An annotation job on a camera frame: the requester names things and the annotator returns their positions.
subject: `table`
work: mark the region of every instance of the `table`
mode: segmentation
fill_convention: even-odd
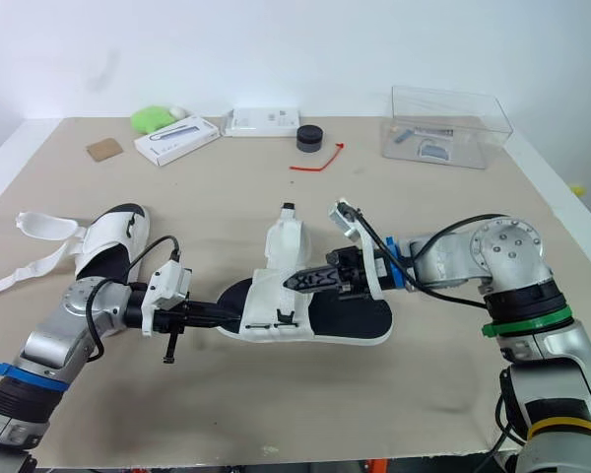
[[[0,277],[57,245],[15,228],[35,210],[91,220],[113,205],[149,208],[152,238],[176,235],[193,269],[191,296],[214,301],[264,267],[265,233],[285,201],[309,226],[315,262],[350,244],[327,217],[345,196],[383,235],[415,237],[464,217],[504,212],[544,237],[555,270],[591,338],[591,263],[504,151],[486,170],[386,160],[377,118],[315,118],[320,153],[304,156],[290,139],[223,138],[164,168],[133,148],[124,118],[65,119],[0,197]],[[122,155],[95,163],[88,144],[106,137]],[[324,162],[321,173],[289,165]],[[155,251],[142,279],[162,263]],[[0,295],[0,361],[10,361],[73,279],[66,266]],[[475,285],[452,290],[478,298]],[[466,453],[495,438],[493,406],[505,367],[481,336],[479,309],[421,294],[387,298],[392,336],[377,347],[315,343],[245,344],[216,330],[190,329],[176,363],[162,363],[166,338],[127,331],[104,340],[105,357],[87,365],[33,453],[41,466],[122,467],[250,464]]]

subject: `green object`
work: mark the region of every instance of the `green object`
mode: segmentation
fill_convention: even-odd
[[[153,133],[177,121],[163,106],[148,106],[131,115],[131,127],[140,133]]]
[[[488,323],[482,327],[482,333],[485,337],[493,338],[504,333],[522,332],[524,330],[535,330],[552,325],[557,322],[562,322],[571,317],[571,308],[569,306],[557,310],[556,312],[541,315],[540,317],[531,318],[530,320],[522,320],[520,322],[502,323],[494,325]]]

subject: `black round container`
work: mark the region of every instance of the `black round container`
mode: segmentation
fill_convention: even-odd
[[[324,132],[319,126],[302,125],[297,130],[296,145],[300,151],[305,153],[314,153],[322,147],[322,137]]]

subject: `yellow ring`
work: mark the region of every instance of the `yellow ring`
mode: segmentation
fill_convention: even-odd
[[[530,427],[528,430],[528,440],[531,439],[540,429],[551,426],[575,426],[591,431],[591,422],[577,417],[550,417],[543,419]]]

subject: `small white box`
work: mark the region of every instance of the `small white box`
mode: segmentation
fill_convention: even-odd
[[[164,166],[219,138],[219,128],[201,116],[190,115],[134,141],[149,161]]]
[[[295,136],[297,108],[235,108],[223,120],[224,136]]]

